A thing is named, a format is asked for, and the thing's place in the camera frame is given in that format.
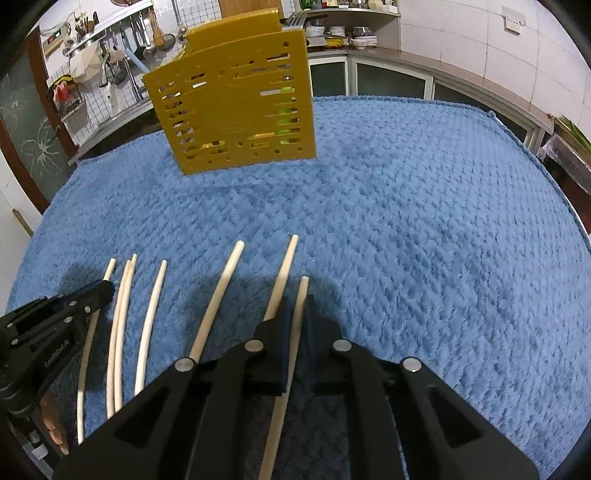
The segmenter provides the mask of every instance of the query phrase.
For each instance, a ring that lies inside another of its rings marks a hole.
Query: yellow plastic holder
[[[144,75],[184,174],[316,157],[304,31],[276,8],[201,25]]]

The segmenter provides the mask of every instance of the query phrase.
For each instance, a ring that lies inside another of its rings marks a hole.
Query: kitchen counter
[[[359,59],[373,59],[377,61],[391,62],[401,66],[407,66],[416,70],[422,70],[434,75],[437,79],[448,80],[463,84],[474,90],[482,92],[486,96],[492,97],[496,101],[506,105],[516,113],[529,119],[531,122],[542,127],[547,132],[553,132],[553,122],[551,118],[542,110],[532,105],[531,102],[516,95],[514,92],[478,76],[467,70],[463,70],[454,65],[415,55],[390,48],[369,48],[366,50],[351,50],[348,48],[325,49],[320,51],[309,51],[310,59],[327,58],[331,56],[348,56]],[[139,116],[152,110],[152,102],[149,98],[142,102],[125,109],[113,118],[104,122],[97,128],[93,134],[79,147],[78,152],[69,161],[70,165],[78,163],[99,143],[115,133],[124,125],[137,119]]]

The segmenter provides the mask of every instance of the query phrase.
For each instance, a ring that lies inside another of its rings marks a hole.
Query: wall tile
[[[484,10],[444,2],[441,8],[441,24],[444,32],[486,43],[488,15]]]
[[[583,104],[563,85],[538,70],[531,103],[554,116],[565,115],[575,124],[579,123]]]
[[[591,108],[583,105],[583,112],[581,113],[581,120],[577,125],[581,132],[585,134],[587,139],[591,138]]]
[[[528,27],[517,35],[505,30],[505,21],[501,15],[488,14],[488,44],[505,51],[534,67],[538,60],[538,32]]]
[[[585,83],[585,105],[591,107],[591,73],[587,74],[587,81]]]
[[[29,240],[24,228],[15,217],[12,217],[9,221],[8,230],[0,241],[0,252],[2,252],[0,275],[4,275],[12,281],[16,278],[18,267],[20,267],[25,256]]]
[[[486,44],[453,33],[443,33],[441,61],[484,76]]]
[[[538,68],[568,88],[582,103],[589,67],[543,35],[540,36]]]
[[[23,191],[19,182],[15,177],[12,177],[8,182],[6,188],[4,188],[4,196],[12,208],[18,208],[24,199],[27,199],[27,195]]]
[[[486,10],[486,0],[446,0],[447,2],[453,2],[455,4],[468,5],[469,7],[480,8]]]
[[[488,47],[485,78],[530,100],[534,91],[535,68],[495,47]]]
[[[441,30],[443,5],[439,0],[398,0],[400,23]]]
[[[557,43],[572,55],[580,55],[577,45],[574,44],[572,38],[566,33],[564,27],[558,20],[556,20],[556,17],[540,3],[537,4],[537,11],[539,24],[538,31],[540,34],[549,38],[554,43]]]
[[[11,178],[14,177],[4,155],[0,152],[0,192],[3,192]]]
[[[525,25],[538,30],[537,0],[488,0],[488,11],[501,15],[503,7],[525,15]]]
[[[400,25],[400,34],[404,51],[431,59],[441,59],[443,32],[402,24]]]

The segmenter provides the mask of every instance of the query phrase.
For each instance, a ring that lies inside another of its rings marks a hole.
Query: door frame
[[[60,142],[61,147],[64,149],[68,158],[72,158],[78,151],[78,147],[74,144],[68,130],[62,123],[56,106],[46,97],[48,75],[43,51],[41,49],[41,33],[39,26],[35,27],[25,38],[24,42],[13,55],[6,70],[8,71],[23,54],[26,54],[29,59],[31,71],[33,73],[33,81],[37,88],[37,95],[45,110],[49,124],[54,131],[57,128],[60,128],[56,140]],[[29,175],[25,165],[23,165],[17,149],[8,135],[8,131],[6,130],[2,118],[0,118],[0,150],[2,150],[8,166],[31,203],[40,213],[45,212],[49,206],[49,201],[43,196],[41,190],[39,190],[33,181],[33,178]]]

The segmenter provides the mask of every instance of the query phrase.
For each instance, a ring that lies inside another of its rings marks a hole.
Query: glass cabinet door
[[[357,95],[430,98],[433,78],[405,69],[386,68],[354,61]]]
[[[310,77],[312,95],[315,97],[347,95],[348,76],[345,58],[322,59],[322,62],[318,63],[311,59]]]

